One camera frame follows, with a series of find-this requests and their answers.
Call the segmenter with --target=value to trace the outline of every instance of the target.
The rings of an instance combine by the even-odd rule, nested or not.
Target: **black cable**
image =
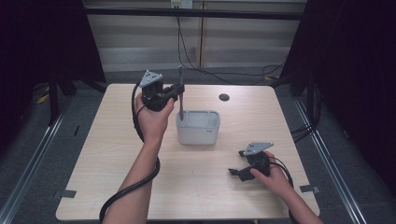
[[[305,137],[307,137],[309,134],[311,134],[318,127],[319,119],[320,119],[320,116],[321,116],[321,102],[322,102],[322,99],[321,99],[321,94],[318,91],[318,88],[315,88],[314,94],[316,96],[315,97],[316,98],[316,100],[315,100],[315,102],[316,102],[316,105],[315,105],[316,113],[314,115],[314,120],[312,120],[312,122],[309,125],[305,125],[305,126],[299,128],[299,129],[294,130],[294,131],[291,132],[292,134],[299,133],[298,135],[294,135],[293,136],[294,143],[297,143],[300,140],[304,139]]]
[[[292,188],[294,188],[293,179],[291,178],[290,172],[289,172],[288,168],[286,167],[285,163],[283,163],[281,160],[279,160],[278,158],[275,158],[275,157],[269,157],[269,158],[275,159],[275,160],[279,161],[280,163],[282,163],[282,165],[281,165],[276,162],[270,161],[270,164],[275,165],[283,170],[283,172],[286,174],[286,177],[288,178],[289,184],[291,185]],[[297,220],[294,218],[294,216],[290,210],[289,210],[289,218],[290,218],[290,221],[292,224],[298,224]]]
[[[264,68],[262,69],[262,73],[261,73],[261,74],[231,73],[231,72],[212,73],[212,72],[208,72],[208,71],[203,70],[203,69],[196,68],[196,67],[192,64],[192,62],[191,62],[191,60],[190,60],[190,58],[189,58],[189,55],[188,55],[188,53],[187,53],[186,44],[185,44],[185,42],[184,42],[184,37],[183,37],[183,34],[181,33],[180,18],[179,18],[179,17],[177,17],[177,26],[178,26],[178,29],[177,29],[177,30],[178,30],[178,34],[177,34],[177,52],[178,52],[178,60],[179,60],[180,64],[181,64],[184,68],[186,68],[186,69],[188,69],[188,70],[197,71],[197,72],[200,72],[200,73],[203,73],[203,74],[211,75],[211,76],[213,76],[213,77],[215,77],[215,78],[217,78],[217,79],[219,79],[219,80],[221,80],[221,81],[224,81],[224,82],[226,82],[226,83],[228,83],[228,84],[232,84],[232,85],[244,85],[244,84],[231,82],[231,81],[229,81],[229,80],[227,80],[227,79],[224,79],[224,78],[222,78],[222,77],[219,77],[219,76],[217,76],[217,75],[239,75],[239,76],[260,77],[259,80],[255,81],[255,82],[253,82],[253,83],[246,84],[246,85],[249,85],[249,86],[253,86],[253,85],[256,85],[256,84],[262,82],[263,77],[264,77],[265,75],[271,74],[271,73],[275,72],[278,68],[283,67],[283,64],[284,64],[284,63],[266,65],[266,66],[264,66]],[[181,42],[182,42],[182,44],[183,44],[184,53],[185,53],[185,55],[186,55],[186,58],[187,58],[187,61],[189,62],[190,67],[186,66],[186,65],[181,61],[180,39],[181,39]],[[273,70],[271,70],[270,72],[264,73],[265,68],[270,67],[270,66],[275,66],[276,68],[273,69]]]
[[[140,127],[138,125],[137,116],[139,115],[139,112],[145,107],[145,105],[143,105],[137,111],[137,113],[135,113],[135,109],[134,109],[134,98],[135,98],[135,93],[136,93],[136,90],[137,90],[137,87],[139,86],[139,84],[140,84],[140,82],[136,83],[136,85],[134,86],[134,90],[132,91],[131,105],[132,105],[132,114],[133,114],[133,119],[134,119],[134,127],[136,128],[137,134],[139,135],[140,139],[144,142],[143,134],[142,134]],[[146,178],[140,180],[139,182],[137,182],[135,184],[132,184],[131,186],[129,186],[125,189],[120,190],[119,192],[114,194],[111,198],[109,198],[105,202],[105,204],[102,206],[102,209],[100,210],[100,214],[99,214],[100,223],[103,222],[103,219],[105,218],[105,215],[106,215],[106,211],[111,204],[113,204],[116,200],[122,198],[123,196],[127,195],[128,193],[132,192],[133,190],[136,190],[136,189],[141,188],[142,186],[146,185],[148,182],[150,182],[152,179],[154,179],[155,176],[157,176],[157,174],[160,172],[160,168],[161,168],[160,158],[157,157],[157,161],[155,162],[155,169],[149,176],[147,176]]]
[[[278,87],[280,85],[290,82],[294,76],[296,76],[296,73],[292,73],[292,74],[289,74],[288,76],[281,77],[277,81],[271,83],[269,86],[275,89],[276,87]]]

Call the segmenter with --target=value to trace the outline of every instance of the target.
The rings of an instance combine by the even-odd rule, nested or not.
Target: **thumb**
[[[251,168],[250,173],[254,175],[254,177],[258,178],[262,183],[266,181],[268,178],[267,176],[263,175],[262,172],[258,171],[257,169]]]
[[[169,115],[169,114],[172,112],[172,110],[174,109],[174,107],[175,107],[175,101],[174,101],[173,98],[170,98],[170,99],[168,100],[168,102],[166,103],[166,106],[165,106],[165,108],[163,109],[163,111],[164,111],[167,115]]]

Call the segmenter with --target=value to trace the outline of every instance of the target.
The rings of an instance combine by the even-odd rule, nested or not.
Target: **black curtain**
[[[301,68],[291,83],[299,93],[312,74],[326,105],[396,195],[396,3],[321,2],[308,1],[307,9],[329,19],[300,24],[282,75]],[[309,42],[320,41],[325,48],[313,57]]]
[[[87,16],[63,7],[83,5],[80,0],[0,3],[2,151],[37,83],[48,82],[52,75],[59,84],[74,79],[106,82]]]

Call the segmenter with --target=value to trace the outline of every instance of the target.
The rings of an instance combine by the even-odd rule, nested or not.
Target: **wooden table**
[[[60,220],[98,219],[104,202],[117,192],[142,147],[132,122],[133,84],[107,88],[78,162],[67,185],[75,198],[62,198]],[[230,100],[223,102],[219,95]],[[221,117],[212,146],[185,146],[177,141],[175,110],[160,151],[161,171],[154,179],[148,219],[256,219],[288,217],[288,207],[259,181],[241,182],[228,168],[248,166],[238,155],[249,142],[273,142],[268,150],[281,159],[294,187],[318,215],[309,185],[275,92],[270,87],[186,85],[184,109],[216,110]]]

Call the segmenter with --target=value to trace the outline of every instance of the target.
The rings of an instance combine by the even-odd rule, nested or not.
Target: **white plastic container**
[[[177,138],[184,145],[213,145],[218,139],[220,115],[213,110],[185,110],[177,113]]]

